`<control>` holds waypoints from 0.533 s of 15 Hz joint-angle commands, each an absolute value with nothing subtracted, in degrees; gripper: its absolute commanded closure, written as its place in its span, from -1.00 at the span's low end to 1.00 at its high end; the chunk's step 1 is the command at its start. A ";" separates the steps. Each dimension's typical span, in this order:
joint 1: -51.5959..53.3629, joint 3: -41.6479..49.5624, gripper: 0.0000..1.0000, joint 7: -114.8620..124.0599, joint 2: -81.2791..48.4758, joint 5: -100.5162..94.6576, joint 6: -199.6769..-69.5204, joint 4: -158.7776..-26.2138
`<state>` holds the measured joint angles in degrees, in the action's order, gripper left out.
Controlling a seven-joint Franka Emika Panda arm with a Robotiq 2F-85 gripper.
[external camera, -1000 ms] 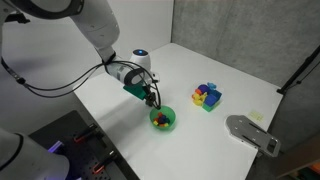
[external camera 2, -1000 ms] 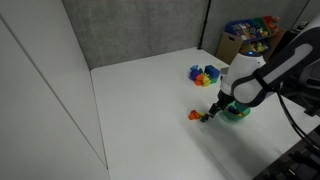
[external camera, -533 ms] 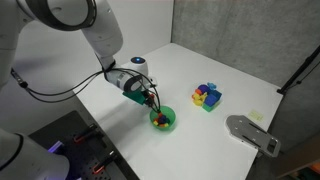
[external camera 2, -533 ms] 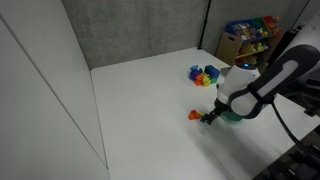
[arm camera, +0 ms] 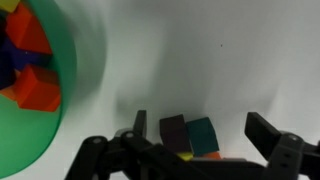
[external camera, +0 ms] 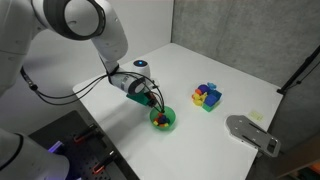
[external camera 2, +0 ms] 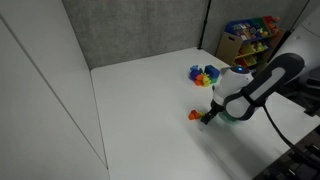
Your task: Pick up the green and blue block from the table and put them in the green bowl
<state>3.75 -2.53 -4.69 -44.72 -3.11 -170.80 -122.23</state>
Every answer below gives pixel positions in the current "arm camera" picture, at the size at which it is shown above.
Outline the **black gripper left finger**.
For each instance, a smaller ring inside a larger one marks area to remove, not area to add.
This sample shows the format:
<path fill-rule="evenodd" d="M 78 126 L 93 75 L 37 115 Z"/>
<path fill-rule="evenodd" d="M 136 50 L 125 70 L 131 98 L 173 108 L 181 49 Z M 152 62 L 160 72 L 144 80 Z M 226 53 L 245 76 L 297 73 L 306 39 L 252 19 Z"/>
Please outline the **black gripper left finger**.
<path fill-rule="evenodd" d="M 147 112 L 137 112 L 134 125 L 119 130 L 112 140 L 85 139 L 65 180 L 109 180 L 123 172 L 129 180 L 191 180 L 207 176 L 162 145 L 146 139 Z"/>

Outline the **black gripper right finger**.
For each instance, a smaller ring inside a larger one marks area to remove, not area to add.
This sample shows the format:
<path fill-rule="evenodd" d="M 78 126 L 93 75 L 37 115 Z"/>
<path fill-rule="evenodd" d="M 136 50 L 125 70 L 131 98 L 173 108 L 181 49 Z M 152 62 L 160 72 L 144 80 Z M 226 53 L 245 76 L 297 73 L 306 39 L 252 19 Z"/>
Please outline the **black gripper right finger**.
<path fill-rule="evenodd" d="M 257 112 L 247 113 L 244 132 L 268 162 L 261 180 L 297 180 L 300 174 L 320 180 L 319 145 L 277 130 Z"/>

